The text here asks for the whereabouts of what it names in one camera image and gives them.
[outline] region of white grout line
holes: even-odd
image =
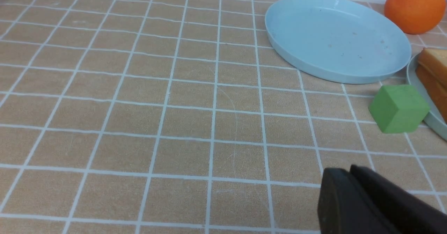
[[[99,223],[99,224],[116,224],[116,225],[137,225],[137,221],[128,220],[109,220],[109,219],[95,219],[95,218],[64,218],[64,217],[52,217],[48,215],[30,215],[30,214],[6,214],[0,213],[0,218],[18,218],[18,219],[37,219],[47,221],[73,221],[80,223]],[[188,229],[203,229],[203,225],[199,224],[187,224],[187,223],[169,223],[169,222],[141,222],[142,226],[158,226],[158,227],[176,227],[176,228],[188,228]],[[229,230],[229,231],[252,231],[252,232],[265,232],[265,231],[278,231],[281,233],[294,233],[294,234],[319,234],[320,231],[306,231],[299,229],[271,229],[262,227],[246,227],[246,226],[219,226],[211,225],[210,229]]]
[[[120,32],[118,30],[104,30],[104,29],[101,29],[101,31]],[[151,34],[145,34],[145,35],[152,36],[152,37],[160,37],[160,36],[151,35]],[[182,38],[182,39],[183,40],[191,40],[191,41],[201,41],[201,40],[185,39],[185,38]],[[4,40],[4,39],[0,40],[0,42],[18,43],[18,44],[30,44],[30,45],[42,45],[40,43],[32,43],[32,42],[24,42],[24,41],[13,41],[13,40]],[[252,45],[244,45],[244,44],[231,44],[231,45],[252,46]],[[75,49],[75,50],[85,50],[86,49],[84,47],[62,46],[62,45],[54,45],[54,44],[46,44],[45,46],[58,47],[58,48],[68,48],[68,49]],[[257,48],[272,49],[271,47],[266,47],[266,46],[258,46]],[[92,48],[91,51],[113,51],[113,52],[130,53],[130,51],[126,51],[126,50],[107,49],[107,48]],[[142,54],[142,55],[158,57],[158,58],[174,58],[173,56],[150,54],[150,53],[145,53],[145,52],[140,52],[140,51],[135,51],[134,54]],[[177,57],[177,59],[196,60],[196,61],[212,62],[212,63],[216,62],[216,60],[211,60],[211,59],[198,59],[198,58],[186,58],[186,57]],[[256,64],[247,64],[247,63],[229,62],[229,61],[219,61],[219,63],[236,64],[236,65],[243,65],[243,66],[255,66],[255,67],[257,66]],[[0,65],[11,66],[11,67],[22,67],[21,65],[16,65],[16,64],[0,63]],[[261,65],[261,64],[259,64],[259,66],[296,71],[296,68],[292,68],[292,67],[281,67],[281,66]],[[60,68],[50,68],[50,69],[54,70],[54,71],[68,71],[68,70],[64,70],[64,69],[60,69]],[[404,77],[399,77],[399,76],[392,76],[390,78],[393,78],[393,79],[405,79]],[[356,95],[356,96],[357,97],[373,97],[373,96],[368,96],[368,95]]]
[[[210,140],[210,158],[208,167],[208,188],[206,191],[206,213],[205,213],[205,234],[210,232],[211,221],[211,196],[212,196],[212,178],[213,178],[213,161],[214,161],[214,138],[216,132],[216,111],[217,111],[217,84],[219,74],[219,42],[220,42],[220,18],[222,10],[222,0],[219,0],[219,17],[217,21],[217,46],[216,46],[216,64],[214,65],[214,93],[213,93],[213,115],[211,121],[211,140]]]
[[[364,150],[366,151],[366,155],[368,156],[368,161],[369,161],[369,164],[371,165],[371,169],[375,171],[374,163],[372,162],[372,158],[369,153],[368,146],[366,145],[364,136],[362,134],[362,129],[360,128],[359,122],[357,121],[356,113],[354,112],[354,108],[352,107],[351,100],[349,99],[349,96],[348,96],[348,93],[346,92],[346,88],[345,88],[344,84],[342,84],[342,89],[346,96],[346,101],[348,102],[349,109],[351,110],[352,118],[354,119],[354,123],[356,124],[357,132],[359,133],[360,140],[362,142]]]
[[[177,44],[176,44],[175,52],[174,52],[174,60],[172,61],[171,74],[169,75],[168,88],[166,89],[166,94],[164,96],[163,110],[161,111],[160,124],[158,126],[157,137],[155,138],[155,145],[154,145],[154,150],[152,152],[152,159],[151,159],[151,164],[150,164],[150,167],[149,167],[149,174],[152,174],[152,172],[153,172],[158,146],[160,145],[161,132],[163,130],[163,122],[164,122],[164,118],[166,116],[166,109],[168,107],[169,94],[171,93],[172,79],[174,77],[174,69],[175,69],[175,64],[177,62],[177,56],[178,56],[178,51],[179,51],[179,47],[180,47],[180,41],[181,41],[182,32],[183,32],[183,24],[185,23],[186,8],[187,8],[186,6],[188,5],[188,1],[189,0],[185,0],[185,6],[183,7],[182,22],[180,23],[180,29],[179,29],[179,32],[178,32]],[[140,211],[139,211],[139,215],[138,215],[139,222],[142,221],[142,215],[143,215],[144,209],[146,207],[147,194],[149,193],[150,184],[151,184],[151,178],[149,177],[147,179],[146,186],[144,188],[144,193],[143,193],[143,197],[142,197],[141,207],[140,207]],[[135,234],[139,234],[139,229],[140,229],[140,224],[137,225],[137,228],[135,230]]]
[[[427,182],[428,182],[428,184],[429,184],[431,190],[433,191],[433,193],[436,193],[436,189],[435,189],[434,186],[433,186],[433,182],[431,181],[431,178],[430,178],[430,176],[428,175],[428,172],[427,172],[427,170],[425,169],[425,167],[424,167],[422,161],[420,161],[420,156],[419,156],[418,153],[416,152],[415,147],[413,146],[413,144],[412,144],[412,142],[411,142],[411,140],[410,140],[410,137],[408,136],[408,133],[404,133],[404,135],[405,135],[405,138],[407,139],[407,142],[408,142],[408,144],[409,144],[409,146],[410,146],[410,148],[411,148],[411,151],[412,151],[413,154],[414,154],[414,157],[415,157],[416,160],[418,161],[418,164],[419,164],[419,166],[420,166],[420,169],[423,171],[424,176],[425,176],[425,178],[427,179]],[[438,195],[438,194],[435,194],[435,197],[436,197],[436,200],[438,201],[438,204],[439,204],[439,207],[440,207],[441,211],[444,212],[444,213],[446,213],[446,209],[445,209],[444,204],[442,203],[441,198],[439,197],[439,195]]]
[[[30,6],[30,5],[22,5],[20,3],[0,3],[0,6],[2,5],[16,5],[16,6]],[[67,10],[67,8],[57,8],[57,7],[50,7],[50,6],[45,6],[45,5],[33,5],[32,7],[37,7],[37,8],[47,8],[47,9],[53,9],[53,10]],[[91,13],[91,14],[99,14],[99,15],[105,15],[105,13],[103,12],[98,12],[98,11],[88,11],[88,10],[80,10],[80,9],[72,9],[70,10],[72,12],[80,12],[80,13]],[[123,16],[123,17],[141,17],[144,18],[145,16],[138,16],[138,15],[126,15],[126,14],[119,14],[119,13],[110,13],[109,16]],[[169,18],[163,18],[163,17],[156,17],[156,16],[147,16],[147,19],[160,19],[160,20],[165,20],[165,21],[171,21],[171,22],[176,22],[176,23],[180,23],[181,21],[179,20],[174,20],[174,19],[169,19]],[[8,22],[8,23],[12,23],[13,21],[10,20],[1,20],[2,22]],[[197,23],[197,22],[186,22],[186,24],[201,24],[201,25],[205,25],[205,26],[209,26],[209,27],[217,27],[217,24],[206,24],[206,23]],[[44,25],[44,26],[51,26],[50,24],[38,24],[38,25]],[[237,29],[241,29],[241,30],[253,30],[252,28],[245,28],[245,27],[229,27],[226,25],[221,25],[220,27],[225,27],[225,28],[237,28]]]
[[[71,8],[73,5],[75,5],[76,2],[77,2],[77,0],[74,0],[73,4],[70,6],[70,8]],[[59,21],[58,24],[61,24],[61,23],[62,23],[62,20],[63,20],[63,19],[65,18],[65,16],[67,16],[67,14],[69,13],[70,8],[68,8],[68,10],[66,11],[64,17]],[[48,43],[48,41],[51,39],[51,37],[53,36],[53,34],[54,34],[54,32],[55,32],[56,30],[57,30],[57,27],[54,28],[54,29],[51,31],[51,33],[50,33],[50,35],[48,36],[48,38],[46,39],[46,41],[45,41],[42,45],[40,45],[39,49],[35,52],[34,56],[33,56],[32,59],[29,61],[28,66],[30,66],[30,65],[32,64],[32,61],[35,59],[35,57],[37,56],[37,54],[39,53],[39,51],[43,48],[43,46],[44,46],[46,43]],[[16,82],[13,84],[13,86],[11,86],[11,88],[10,88],[10,90],[9,90],[10,92],[11,92],[11,91],[15,88],[15,86],[19,83],[19,81],[21,80],[21,78],[23,77],[24,73],[25,73],[27,70],[28,70],[28,67],[24,68],[24,70],[22,71],[21,75],[18,77],[18,79],[16,80]],[[72,78],[70,79],[69,83],[67,83],[67,86],[65,87],[64,92],[63,92],[62,94],[65,94],[65,92],[67,91],[69,85],[71,84],[71,81],[72,81],[73,78],[74,78],[74,75],[75,75],[75,73],[73,73]],[[9,95],[6,94],[6,95],[3,97],[3,100],[0,102],[0,107],[5,103],[5,100],[7,99],[8,96],[9,96]],[[38,136],[36,142],[35,142],[34,145],[32,146],[32,149],[30,150],[30,152],[29,152],[29,154],[28,154],[28,156],[27,156],[27,159],[26,159],[25,162],[24,162],[24,166],[26,166],[26,165],[29,163],[29,161],[31,160],[31,157],[32,157],[32,155],[34,154],[34,152],[36,151],[36,148],[37,148],[38,144],[40,143],[40,140],[43,138],[43,134],[45,133],[46,128],[48,128],[48,126],[50,125],[50,122],[51,122],[51,120],[53,119],[53,116],[54,116],[54,114],[56,113],[56,110],[57,110],[57,108],[58,108],[58,106],[59,106],[61,100],[62,100],[62,98],[59,98],[59,99],[58,99],[58,101],[57,101],[55,107],[53,108],[53,111],[51,112],[51,114],[50,114],[48,120],[47,120],[46,123],[45,123],[44,128],[41,130],[41,132],[40,132],[40,134],[39,134],[39,136]],[[6,193],[6,195],[5,195],[4,199],[3,199],[3,202],[0,204],[0,213],[1,213],[1,212],[3,211],[3,209],[5,208],[5,205],[6,205],[6,203],[8,202],[9,197],[11,196],[11,194],[12,194],[14,188],[16,187],[16,185],[17,185],[19,179],[21,178],[23,172],[24,172],[24,169],[21,169],[21,170],[18,172],[16,178],[14,179],[13,184],[12,184],[11,187],[9,188],[8,192]]]
[[[178,180],[199,180],[209,181],[209,176],[197,176],[197,175],[171,175],[171,174],[149,174],[139,172],[125,172],[125,171],[113,171],[113,170],[86,170],[81,168],[69,168],[69,167],[50,167],[50,166],[24,166],[17,164],[0,164],[0,168],[3,169],[25,169],[25,170],[43,170],[43,171],[57,171],[57,172],[74,172],[97,174],[97,175],[116,175],[126,177],[145,177],[145,178],[164,178],[164,179],[178,179]],[[243,178],[228,178],[228,177],[211,177],[212,181],[230,182],[230,183],[248,183],[248,184],[267,184],[266,180],[251,180]],[[287,187],[307,187],[307,188],[320,188],[319,183],[299,183],[299,182],[283,182],[283,181],[270,181],[272,185],[287,186]],[[447,196],[447,191],[419,191],[419,190],[407,190],[408,193],[417,195],[439,195]]]
[[[106,13],[105,16],[102,18],[102,21],[101,21],[101,23],[99,24],[99,27],[98,27],[97,31],[95,32],[95,34],[94,34],[93,37],[91,38],[91,41],[90,41],[90,43],[89,43],[87,49],[84,51],[83,55],[82,55],[81,58],[79,59],[79,62],[78,62],[78,64],[77,64],[76,67],[75,67],[75,71],[74,71],[74,73],[73,73],[73,75],[72,75],[72,78],[71,78],[71,79],[69,80],[69,82],[67,83],[67,86],[66,86],[66,88],[64,89],[64,91],[62,92],[62,95],[64,95],[64,94],[67,92],[68,88],[69,88],[70,85],[72,84],[72,82],[73,82],[73,80],[74,80],[74,78],[75,78],[75,75],[76,75],[76,73],[77,73],[77,70],[78,70],[79,67],[81,66],[81,64],[82,64],[82,62],[83,62],[83,59],[85,59],[86,54],[87,54],[88,51],[91,49],[91,46],[93,45],[93,43],[94,43],[94,41],[95,41],[97,35],[99,34],[99,31],[101,30],[102,26],[104,25],[105,21],[107,20],[107,17],[109,16],[109,13],[110,13],[110,11],[112,10],[112,7],[113,7],[113,4],[115,3],[115,1],[116,1],[116,0],[113,0],[112,4],[110,5],[109,9],[107,10],[107,13]],[[124,68],[124,72],[123,72],[123,74],[126,73],[125,71],[126,71],[127,68],[128,68],[128,65],[129,65],[129,62],[130,62],[130,57],[131,57],[132,52],[134,51],[134,49],[135,49],[135,47],[136,47],[136,43],[137,43],[137,41],[138,41],[138,36],[137,36],[137,38],[135,38],[134,45],[133,45],[133,47],[132,47],[131,54],[129,55],[129,58],[128,58],[128,60],[127,60],[127,64],[126,64],[126,67]],[[64,230],[63,230],[63,232],[62,232],[63,234],[66,234],[67,231],[68,231],[68,228],[70,227],[70,224],[71,224],[71,220],[70,220],[70,219],[73,218],[73,215],[74,215],[74,213],[75,213],[77,204],[78,204],[78,202],[79,202],[80,195],[81,195],[81,193],[82,193],[83,187],[84,187],[85,182],[86,182],[86,180],[87,180],[88,170],[90,169],[91,164],[93,163],[93,160],[94,160],[96,151],[97,151],[98,146],[99,146],[99,142],[100,142],[101,139],[102,139],[102,135],[104,134],[103,132],[105,131],[105,127],[107,126],[107,123],[108,123],[108,121],[109,121],[110,114],[111,114],[112,109],[113,109],[113,105],[114,105],[114,103],[115,103],[116,97],[118,96],[118,92],[119,92],[119,89],[120,89],[120,87],[121,87],[121,84],[123,83],[123,78],[124,78],[124,76],[121,77],[121,80],[120,80],[120,82],[118,83],[118,86],[117,86],[117,88],[116,88],[116,90],[115,90],[115,94],[114,94],[114,96],[113,96],[113,99],[112,99],[112,101],[111,101],[111,103],[110,103],[110,106],[109,106],[109,109],[108,109],[108,111],[107,111],[107,114],[106,114],[106,116],[105,116],[104,122],[103,122],[103,124],[102,124],[101,132],[99,133],[98,138],[96,139],[95,146],[94,146],[94,148],[93,148],[93,150],[92,150],[92,152],[91,152],[90,158],[89,158],[88,163],[87,163],[86,172],[83,174],[82,180],[80,181],[80,184],[79,184],[79,187],[78,187],[78,191],[77,191],[76,196],[75,196],[75,199],[74,199],[74,201],[73,201],[72,208],[70,209],[70,213],[69,213],[68,221],[65,223],[65,227],[64,227]],[[55,112],[55,111],[57,110],[57,108],[58,108],[58,106],[59,106],[59,104],[60,104],[61,99],[62,99],[62,98],[59,98],[58,103],[56,104],[56,106],[55,106],[53,112]]]
[[[26,8],[24,8],[23,9],[23,11],[17,16],[17,18],[16,18],[16,20],[14,20],[13,22],[12,22],[12,24],[8,27],[8,29],[6,29],[5,30],[5,32],[0,36],[0,40],[2,40],[3,39],[3,37],[14,27],[14,25],[19,21],[19,19],[21,19],[22,18],[22,16],[25,14],[25,12],[27,12],[28,11],[28,9],[32,6],[32,5],[34,5],[34,3],[36,2],[37,0],[32,0],[32,2],[29,4],[29,5],[26,5],[27,7]]]
[[[121,1],[121,2],[135,2],[135,3],[149,3],[149,1],[142,1],[142,0],[117,0],[117,1]],[[173,7],[183,7],[183,5],[174,5],[172,3],[165,3],[165,2],[152,2],[152,3],[156,3],[156,4],[160,4],[160,5],[167,5],[167,6],[173,6]],[[21,5],[21,4],[16,4],[16,3],[3,3],[4,5]],[[191,8],[191,9],[196,9],[196,10],[209,10],[209,11],[218,11],[217,9],[213,9],[213,8],[200,8],[200,7],[192,7],[192,6],[187,6],[187,8]],[[241,14],[241,15],[251,15],[251,13],[243,13],[243,12],[235,12],[235,11],[226,11],[226,10],[222,10],[222,12],[225,13],[234,13],[234,14]]]
[[[27,125],[13,125],[13,124],[0,124],[0,127],[9,127],[13,129],[33,129],[33,130],[43,130],[44,127],[36,127],[36,126],[27,126]],[[100,134],[101,131],[97,130],[80,130],[80,129],[61,129],[61,128],[51,128],[47,127],[47,131],[52,132],[75,132],[81,134]],[[115,135],[115,136],[130,136],[130,137],[142,137],[142,138],[156,138],[156,135],[141,135],[134,133],[126,133],[126,132],[103,132],[105,135]],[[174,137],[174,136],[160,136],[161,139],[170,139],[170,140],[195,140],[201,142],[211,142],[210,139],[203,138],[195,138],[195,137]],[[250,142],[250,141],[234,141],[234,140],[217,140],[214,139],[215,142],[218,143],[226,143],[226,144],[239,144],[239,145],[252,145],[252,146],[263,146],[261,142]],[[308,150],[316,150],[314,146],[304,146],[304,145],[282,145],[282,144],[271,144],[268,143],[269,147],[279,147],[279,148],[302,148]],[[320,151],[336,151],[336,152],[345,152],[345,153],[364,153],[364,150],[353,150],[353,149],[341,149],[341,148],[318,148]],[[393,153],[393,152],[370,152],[371,155],[386,155],[386,156],[411,156],[414,157],[414,154],[406,154],[406,153]],[[442,155],[419,155],[422,158],[433,158],[433,159],[447,159],[446,156]]]
[[[272,197],[272,183],[270,181],[270,167],[269,167],[269,150],[267,147],[267,133],[265,132],[265,116],[264,116],[264,102],[262,99],[262,85],[261,85],[261,69],[259,66],[259,49],[257,47],[257,34],[256,34],[256,19],[254,11],[254,2],[252,3],[252,15],[253,15],[253,34],[254,34],[254,44],[255,44],[255,55],[256,55],[256,65],[257,65],[257,86],[259,90],[259,110],[261,112],[261,127],[262,127],[262,143],[264,147],[264,164],[265,164],[265,178],[267,181],[267,197],[268,197],[268,210],[270,215],[270,227],[272,228],[271,234],[275,234],[276,221],[273,210],[273,197]]]
[[[300,81],[300,89],[304,90],[304,83],[303,83],[303,78],[302,78],[302,75],[301,75],[301,71],[297,70],[297,72],[298,72],[298,80]],[[311,134],[312,134],[312,141],[313,141],[313,144],[315,146],[315,155],[316,155],[316,159],[318,161],[318,167],[320,168],[320,175],[323,176],[323,171],[324,171],[323,164],[321,162],[321,157],[320,157],[320,152],[319,152],[319,148],[318,148],[318,143],[316,141],[315,129],[313,127],[313,122],[312,122],[312,119],[315,118],[315,117],[311,116],[308,100],[307,100],[307,97],[306,97],[306,92],[302,92],[302,94],[303,94],[303,100],[304,100],[305,106],[306,106],[306,115],[307,116],[305,116],[305,118],[308,119],[310,131],[311,131]]]
[[[32,23],[32,22],[16,22],[16,24],[30,24],[30,25],[39,25],[42,27],[56,27],[56,25],[51,25],[51,24],[39,24],[39,23]],[[89,31],[96,31],[97,29],[93,29],[93,28],[82,28],[82,27],[66,27],[66,26],[58,26],[59,28],[67,28],[67,29],[74,29],[74,30],[89,30]],[[129,33],[129,34],[135,34],[138,35],[138,32],[134,32],[134,31],[128,31],[128,30],[110,30],[110,29],[101,29],[101,31],[107,31],[107,32],[124,32],[124,33]],[[176,37],[169,37],[169,36],[161,36],[161,35],[155,35],[155,34],[147,34],[147,33],[140,33],[141,35],[144,36],[149,36],[149,37],[156,37],[156,38],[175,38]],[[200,40],[200,39],[193,39],[193,38],[182,38],[182,40],[188,40],[188,41],[195,41],[195,42],[202,42],[202,43],[213,43],[216,44],[218,42],[216,41],[211,41],[211,40]],[[254,45],[249,45],[249,44],[237,44],[237,43],[225,43],[228,45],[233,45],[233,46],[247,46],[247,47],[255,47]],[[265,48],[265,49],[273,49],[273,47],[270,46],[261,46],[261,48]]]

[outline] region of green cube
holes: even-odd
[[[411,85],[382,86],[369,111],[383,133],[414,132],[430,111],[428,103]]]

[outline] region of toast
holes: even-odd
[[[418,65],[418,68],[416,68],[416,75],[424,85],[431,100],[438,108],[442,118],[447,122],[447,89],[436,81],[436,78],[434,78],[434,76],[422,65]]]
[[[424,48],[419,54],[418,63],[447,88],[447,50]]]

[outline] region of plate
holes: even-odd
[[[265,14],[273,48],[305,73],[345,84],[384,80],[411,58],[388,18],[348,0],[280,0]]]
[[[418,56],[419,54],[415,55],[408,64],[407,83],[416,87],[420,95],[422,95],[422,97],[430,106],[430,112],[424,118],[424,122],[439,136],[441,136],[441,138],[447,140],[447,125],[442,118],[441,113],[439,113],[439,110],[436,108],[433,101],[431,101],[424,85],[420,82],[418,76],[416,75],[416,68],[418,67]]]

